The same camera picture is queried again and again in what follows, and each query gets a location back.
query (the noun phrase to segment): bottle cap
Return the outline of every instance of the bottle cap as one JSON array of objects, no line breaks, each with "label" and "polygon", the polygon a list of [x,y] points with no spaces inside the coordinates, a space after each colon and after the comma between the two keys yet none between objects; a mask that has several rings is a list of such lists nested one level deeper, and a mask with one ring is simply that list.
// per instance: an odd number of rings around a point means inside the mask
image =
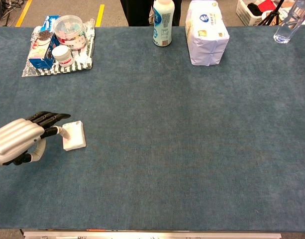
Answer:
[{"label": "bottle cap", "polygon": [[158,0],[158,2],[161,4],[169,4],[171,3],[171,0]]}]

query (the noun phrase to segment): yellow floor stripe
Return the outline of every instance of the yellow floor stripe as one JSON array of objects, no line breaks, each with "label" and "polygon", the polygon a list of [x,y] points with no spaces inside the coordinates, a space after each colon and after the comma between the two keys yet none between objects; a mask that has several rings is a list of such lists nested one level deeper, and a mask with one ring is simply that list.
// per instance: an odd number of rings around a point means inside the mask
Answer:
[{"label": "yellow floor stripe", "polygon": [[100,27],[102,24],[102,15],[103,15],[104,4],[101,4],[99,7],[99,12],[96,21],[96,27]]},{"label": "yellow floor stripe", "polygon": [[27,1],[27,3],[26,3],[26,5],[25,5],[25,7],[24,7],[24,9],[23,9],[23,12],[22,12],[22,14],[21,14],[21,16],[19,17],[19,19],[18,19],[18,21],[17,21],[17,23],[16,23],[16,27],[20,27],[21,26],[21,24],[22,24],[22,22],[23,22],[23,20],[24,20],[24,17],[25,17],[25,15],[26,15],[26,13],[27,13],[27,11],[28,11],[28,8],[29,8],[29,6],[31,5],[31,3],[32,3],[32,0],[28,0]]}]

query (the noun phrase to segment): red label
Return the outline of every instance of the red label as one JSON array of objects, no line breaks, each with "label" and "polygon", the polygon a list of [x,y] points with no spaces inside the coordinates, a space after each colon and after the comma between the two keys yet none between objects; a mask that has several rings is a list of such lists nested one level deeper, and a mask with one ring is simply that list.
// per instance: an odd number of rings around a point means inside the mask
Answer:
[{"label": "red label", "polygon": [[57,39],[61,42],[61,43],[65,43],[65,40],[63,38],[57,37]]},{"label": "red label", "polygon": [[61,61],[60,63],[61,63],[62,65],[65,65],[65,64],[67,64],[68,62],[71,62],[71,61],[72,61],[72,59],[69,58],[67,61]]}]

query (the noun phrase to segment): jar lid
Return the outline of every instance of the jar lid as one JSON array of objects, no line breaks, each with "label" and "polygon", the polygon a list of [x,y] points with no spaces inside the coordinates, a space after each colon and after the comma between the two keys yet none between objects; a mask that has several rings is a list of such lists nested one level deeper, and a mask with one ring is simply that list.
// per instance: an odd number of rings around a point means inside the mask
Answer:
[{"label": "jar lid", "polygon": [[67,54],[67,52],[69,52],[70,49],[68,46],[65,45],[59,45],[56,46],[53,50],[52,50],[52,54],[55,58],[64,56],[65,54]]}]

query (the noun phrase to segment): water bottle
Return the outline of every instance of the water bottle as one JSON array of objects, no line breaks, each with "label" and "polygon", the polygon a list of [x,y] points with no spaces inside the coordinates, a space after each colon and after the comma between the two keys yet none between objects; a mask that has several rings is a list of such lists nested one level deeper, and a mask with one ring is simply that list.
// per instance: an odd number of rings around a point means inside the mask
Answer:
[{"label": "water bottle", "polygon": [[288,43],[304,20],[305,0],[297,0],[290,9],[288,16],[274,34],[275,41],[278,43]]},{"label": "water bottle", "polygon": [[153,3],[153,12],[153,42],[157,46],[167,46],[172,41],[171,30],[174,3],[172,0],[155,0]]}]

